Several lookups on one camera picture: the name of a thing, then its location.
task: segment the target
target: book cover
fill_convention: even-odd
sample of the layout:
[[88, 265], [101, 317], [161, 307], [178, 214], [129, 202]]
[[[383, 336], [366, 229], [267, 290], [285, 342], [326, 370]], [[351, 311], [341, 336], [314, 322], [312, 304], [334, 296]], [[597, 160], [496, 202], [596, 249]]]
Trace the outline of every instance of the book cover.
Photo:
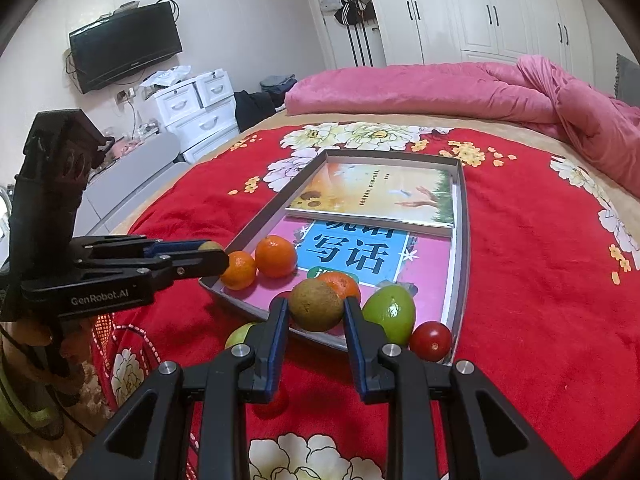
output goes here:
[[444, 234], [454, 225], [450, 175], [435, 168], [328, 162], [287, 212], [382, 226], [400, 222]]

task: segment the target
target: television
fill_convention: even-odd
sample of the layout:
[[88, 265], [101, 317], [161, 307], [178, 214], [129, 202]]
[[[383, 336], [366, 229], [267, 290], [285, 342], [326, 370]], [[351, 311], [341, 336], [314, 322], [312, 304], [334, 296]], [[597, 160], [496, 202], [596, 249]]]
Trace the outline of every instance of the television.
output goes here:
[[83, 94], [182, 52], [169, 2], [100, 18], [70, 33], [69, 43]]

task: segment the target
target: cherry tomato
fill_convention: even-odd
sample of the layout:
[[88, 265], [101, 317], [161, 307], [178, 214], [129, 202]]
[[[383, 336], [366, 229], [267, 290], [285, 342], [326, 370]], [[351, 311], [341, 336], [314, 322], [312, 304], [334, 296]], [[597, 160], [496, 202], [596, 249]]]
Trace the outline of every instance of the cherry tomato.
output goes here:
[[282, 415], [289, 406], [289, 394], [283, 384], [271, 399], [269, 404], [253, 404], [255, 416], [262, 420], [269, 420]]
[[427, 321], [414, 330], [409, 349], [420, 359], [438, 362], [451, 350], [453, 339], [449, 329], [437, 321]]

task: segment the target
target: white wall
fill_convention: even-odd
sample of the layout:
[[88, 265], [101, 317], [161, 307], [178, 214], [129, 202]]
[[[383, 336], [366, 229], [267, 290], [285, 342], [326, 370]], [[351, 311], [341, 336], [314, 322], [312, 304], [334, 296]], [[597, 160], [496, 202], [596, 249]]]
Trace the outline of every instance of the white wall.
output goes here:
[[591, 50], [593, 51], [594, 86], [601, 92], [614, 94], [616, 85], [616, 56], [622, 54], [636, 60], [625, 38], [598, 0], [582, 0], [587, 15]]
[[[39, 0], [22, 22], [0, 57], [0, 184], [20, 170], [24, 139], [40, 110], [79, 107], [101, 130], [112, 126], [116, 134], [130, 132], [130, 108], [114, 102], [126, 86], [82, 95], [63, 64], [69, 32], [128, 1]], [[183, 53], [147, 68], [145, 75], [178, 63], [190, 64], [193, 74], [224, 68], [236, 91], [257, 91], [268, 75], [302, 78], [324, 70], [307, 0], [175, 1]]]

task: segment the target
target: pink comforter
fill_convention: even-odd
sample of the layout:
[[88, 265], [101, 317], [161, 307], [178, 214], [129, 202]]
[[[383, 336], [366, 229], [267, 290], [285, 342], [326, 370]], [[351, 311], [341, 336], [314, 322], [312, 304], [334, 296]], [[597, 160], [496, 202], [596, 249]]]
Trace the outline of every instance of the pink comforter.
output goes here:
[[502, 63], [343, 68], [286, 97], [290, 115], [442, 114], [517, 123], [571, 143], [640, 198], [640, 108], [591, 88], [542, 56]]

